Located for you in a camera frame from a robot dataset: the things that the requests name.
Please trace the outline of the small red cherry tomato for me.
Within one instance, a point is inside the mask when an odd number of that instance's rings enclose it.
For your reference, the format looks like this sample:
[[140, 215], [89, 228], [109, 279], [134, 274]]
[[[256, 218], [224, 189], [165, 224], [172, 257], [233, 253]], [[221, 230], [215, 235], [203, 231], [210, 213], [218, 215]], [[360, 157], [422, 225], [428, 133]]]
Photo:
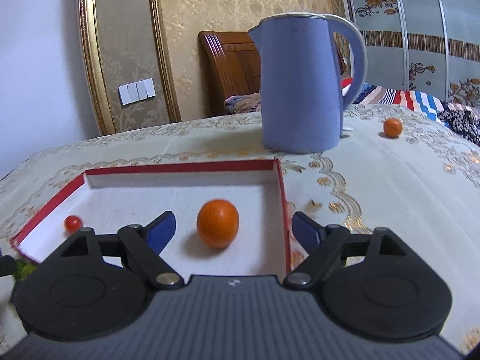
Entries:
[[64, 219], [64, 229], [67, 233], [75, 233], [82, 227], [83, 221], [77, 215], [69, 215]]

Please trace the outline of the large orange in tray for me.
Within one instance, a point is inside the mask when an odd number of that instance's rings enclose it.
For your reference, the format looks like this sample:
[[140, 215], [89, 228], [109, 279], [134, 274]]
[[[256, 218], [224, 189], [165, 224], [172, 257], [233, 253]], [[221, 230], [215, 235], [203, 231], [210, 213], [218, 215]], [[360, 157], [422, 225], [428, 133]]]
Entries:
[[209, 247], [223, 250], [230, 246], [239, 232], [240, 218], [236, 207], [224, 199], [206, 202], [197, 215], [196, 229]]

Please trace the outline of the red shallow box tray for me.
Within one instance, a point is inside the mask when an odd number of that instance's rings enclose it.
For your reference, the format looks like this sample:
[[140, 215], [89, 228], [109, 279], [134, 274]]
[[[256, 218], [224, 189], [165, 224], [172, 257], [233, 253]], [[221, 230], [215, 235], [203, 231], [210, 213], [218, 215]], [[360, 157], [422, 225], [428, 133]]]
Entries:
[[[239, 213], [238, 235], [222, 251], [199, 239], [196, 219], [212, 199]], [[165, 211], [176, 233], [160, 257], [181, 276], [277, 275], [290, 270], [287, 202], [275, 159], [171, 163], [89, 169], [67, 183], [11, 240], [26, 258], [43, 262], [68, 237], [64, 219], [75, 215], [97, 234], [147, 225]]]

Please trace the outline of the cream embroidered tablecloth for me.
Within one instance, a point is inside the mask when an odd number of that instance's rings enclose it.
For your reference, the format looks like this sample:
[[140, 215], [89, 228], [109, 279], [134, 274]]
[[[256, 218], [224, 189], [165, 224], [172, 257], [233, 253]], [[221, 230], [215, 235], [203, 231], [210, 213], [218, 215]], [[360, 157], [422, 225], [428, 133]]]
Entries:
[[[399, 119], [401, 135], [383, 123]], [[463, 353], [479, 343], [479, 148], [401, 106], [352, 106], [346, 133], [323, 154], [280, 154], [290, 211], [358, 232], [388, 227], [448, 283], [443, 336]], [[1, 178], [1, 251], [84, 170], [270, 158], [260, 115], [146, 127], [44, 150]]]

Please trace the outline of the small orange on table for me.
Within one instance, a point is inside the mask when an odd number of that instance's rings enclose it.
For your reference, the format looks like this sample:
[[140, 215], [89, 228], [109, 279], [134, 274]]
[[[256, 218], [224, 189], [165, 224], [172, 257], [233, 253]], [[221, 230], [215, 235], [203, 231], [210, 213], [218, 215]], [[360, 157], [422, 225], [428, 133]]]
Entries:
[[392, 139], [398, 138], [403, 131], [403, 125], [399, 119], [388, 118], [383, 123], [383, 133]]

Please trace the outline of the blue electric kettle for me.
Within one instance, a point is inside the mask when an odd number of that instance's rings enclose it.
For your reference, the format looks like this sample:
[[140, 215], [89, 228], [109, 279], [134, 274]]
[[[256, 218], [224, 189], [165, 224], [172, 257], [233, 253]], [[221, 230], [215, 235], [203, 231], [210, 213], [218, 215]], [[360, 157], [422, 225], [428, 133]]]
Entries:
[[[331, 150], [343, 133], [343, 113], [362, 90], [367, 72], [364, 39], [348, 19], [288, 12], [262, 19], [248, 32], [260, 57], [264, 144], [306, 154]], [[335, 34], [353, 51], [354, 72], [341, 88]]]

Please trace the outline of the pink pillow on bed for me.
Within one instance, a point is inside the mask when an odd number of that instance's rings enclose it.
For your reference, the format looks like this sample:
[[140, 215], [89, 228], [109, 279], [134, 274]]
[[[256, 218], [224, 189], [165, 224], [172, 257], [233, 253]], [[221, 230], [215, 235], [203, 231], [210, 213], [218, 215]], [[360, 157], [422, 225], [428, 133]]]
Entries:
[[224, 108], [230, 114], [261, 111], [260, 92], [230, 96], [224, 101]]

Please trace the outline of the striped colourful bedding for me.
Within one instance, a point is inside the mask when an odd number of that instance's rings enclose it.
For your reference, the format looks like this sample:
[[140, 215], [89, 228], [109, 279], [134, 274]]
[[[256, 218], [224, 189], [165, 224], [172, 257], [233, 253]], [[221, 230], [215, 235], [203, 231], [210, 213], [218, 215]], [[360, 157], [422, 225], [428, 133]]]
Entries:
[[455, 102], [441, 102], [421, 91], [402, 91], [378, 85], [363, 84], [354, 104], [399, 105], [439, 122], [457, 135], [479, 146], [479, 107]]

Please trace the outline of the wooden bed headboard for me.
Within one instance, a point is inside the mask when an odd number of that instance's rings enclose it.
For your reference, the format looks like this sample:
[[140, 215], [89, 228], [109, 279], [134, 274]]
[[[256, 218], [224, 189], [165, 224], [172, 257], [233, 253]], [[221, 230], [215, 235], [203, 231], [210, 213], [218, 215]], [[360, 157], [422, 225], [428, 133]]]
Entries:
[[227, 98], [260, 90], [260, 55], [248, 33], [201, 31], [198, 42], [212, 116], [227, 113]]

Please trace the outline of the patterned wardrobe sliding doors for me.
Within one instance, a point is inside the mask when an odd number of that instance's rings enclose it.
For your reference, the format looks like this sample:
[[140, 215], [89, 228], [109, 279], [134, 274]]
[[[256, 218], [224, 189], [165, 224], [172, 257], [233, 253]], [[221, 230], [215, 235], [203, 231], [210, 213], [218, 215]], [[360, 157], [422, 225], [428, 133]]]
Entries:
[[479, 105], [479, 0], [349, 0], [370, 84]]

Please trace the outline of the white wall switch panel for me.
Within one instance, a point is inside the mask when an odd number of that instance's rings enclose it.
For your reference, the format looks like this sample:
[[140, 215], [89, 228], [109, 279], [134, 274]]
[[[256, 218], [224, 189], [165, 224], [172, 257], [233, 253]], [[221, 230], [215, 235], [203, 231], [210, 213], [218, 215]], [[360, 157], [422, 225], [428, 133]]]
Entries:
[[156, 95], [154, 81], [151, 78], [122, 85], [118, 92], [122, 106], [154, 98]]

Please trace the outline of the gold wall frame moulding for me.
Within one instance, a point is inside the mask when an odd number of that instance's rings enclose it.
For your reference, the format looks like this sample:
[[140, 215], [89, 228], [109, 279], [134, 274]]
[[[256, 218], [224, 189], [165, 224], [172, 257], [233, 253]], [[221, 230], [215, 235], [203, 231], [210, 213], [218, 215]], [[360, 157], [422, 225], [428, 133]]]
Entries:
[[[85, 75], [101, 134], [181, 121], [161, 0], [78, 0]], [[118, 88], [151, 78], [155, 97], [122, 106]]]

